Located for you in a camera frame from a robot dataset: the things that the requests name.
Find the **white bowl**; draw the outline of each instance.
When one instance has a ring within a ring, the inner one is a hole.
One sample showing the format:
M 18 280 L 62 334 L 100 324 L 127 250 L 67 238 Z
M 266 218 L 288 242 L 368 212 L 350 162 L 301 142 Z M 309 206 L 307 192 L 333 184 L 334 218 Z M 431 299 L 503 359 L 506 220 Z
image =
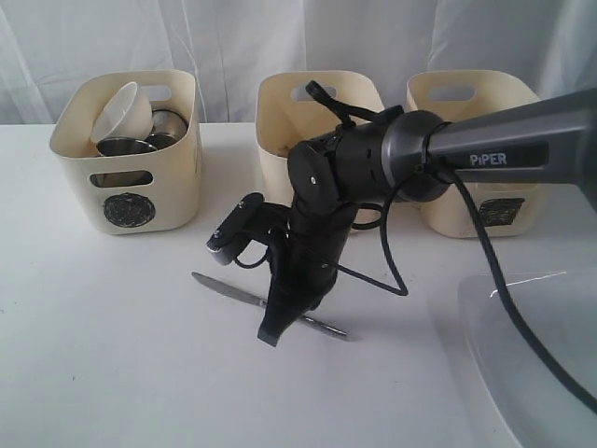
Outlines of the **white bowl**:
M 107 137 L 145 140 L 152 127 L 151 103 L 139 84 L 129 82 L 104 106 L 93 124 L 90 140 L 93 143 Z

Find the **white tabletop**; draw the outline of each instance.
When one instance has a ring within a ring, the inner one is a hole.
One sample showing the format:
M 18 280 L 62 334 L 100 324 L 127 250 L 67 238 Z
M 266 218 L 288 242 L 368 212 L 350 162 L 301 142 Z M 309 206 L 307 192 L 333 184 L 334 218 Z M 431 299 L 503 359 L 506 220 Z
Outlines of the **white tabletop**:
M 190 276 L 267 292 L 266 266 L 222 267 L 204 248 L 259 188 L 253 125 L 201 126 L 193 221 L 119 237 L 88 223 L 51 131 L 0 127 L 0 446 L 516 446 L 459 321 L 459 282 L 488 271 L 478 242 L 396 206 L 391 246 L 410 296 L 341 275 L 313 315 L 359 341 L 295 325 L 273 349 L 256 338 L 261 310 Z M 541 272 L 597 265 L 596 235 L 597 216 L 565 187 L 532 231 L 495 245 L 505 271 Z M 351 236 L 342 261 L 390 280 L 375 231 Z

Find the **knife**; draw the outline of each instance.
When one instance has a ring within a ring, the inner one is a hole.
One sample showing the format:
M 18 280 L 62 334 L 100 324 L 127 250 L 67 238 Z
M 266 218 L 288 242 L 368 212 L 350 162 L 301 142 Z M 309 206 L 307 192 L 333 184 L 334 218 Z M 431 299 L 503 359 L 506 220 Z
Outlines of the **knife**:
M 195 278 L 195 280 L 197 280 L 205 287 L 209 287 L 211 290 L 218 292 L 223 296 L 230 297 L 231 299 L 242 301 L 243 303 L 249 303 L 260 308 L 265 308 L 268 303 L 268 301 L 261 299 L 259 296 L 243 291 L 241 289 L 238 289 L 237 287 L 233 287 L 219 280 L 215 280 L 214 278 L 208 277 L 207 275 L 203 275 L 202 273 L 191 273 L 191 275 Z M 326 324 L 325 322 L 313 319 L 312 317 L 308 317 L 307 315 L 302 315 L 298 319 L 298 322 L 301 322 L 305 324 L 307 327 L 311 327 L 312 329 L 321 331 L 327 336 L 331 336 L 333 338 L 340 339 L 343 341 L 349 341 L 348 333 L 346 331 L 336 329 L 331 325 Z

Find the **white backdrop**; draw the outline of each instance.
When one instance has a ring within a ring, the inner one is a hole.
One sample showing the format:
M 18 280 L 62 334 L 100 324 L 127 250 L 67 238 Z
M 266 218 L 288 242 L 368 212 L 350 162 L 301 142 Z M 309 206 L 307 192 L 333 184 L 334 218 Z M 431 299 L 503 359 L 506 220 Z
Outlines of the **white backdrop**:
M 197 77 L 201 121 L 250 121 L 264 77 L 305 69 L 363 73 L 386 105 L 459 68 L 547 98 L 597 86 L 595 23 L 593 0 L 0 0 L 0 123 L 55 122 L 89 78 L 158 68 Z

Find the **black circular emblem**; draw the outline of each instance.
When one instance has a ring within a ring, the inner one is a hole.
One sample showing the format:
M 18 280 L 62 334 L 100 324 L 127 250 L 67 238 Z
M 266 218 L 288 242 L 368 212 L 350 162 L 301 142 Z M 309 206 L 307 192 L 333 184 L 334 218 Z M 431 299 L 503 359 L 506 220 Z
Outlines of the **black circular emblem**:
M 156 215 L 153 203 L 139 194 L 122 193 L 110 196 L 104 201 L 104 216 L 115 226 L 139 227 L 152 220 Z

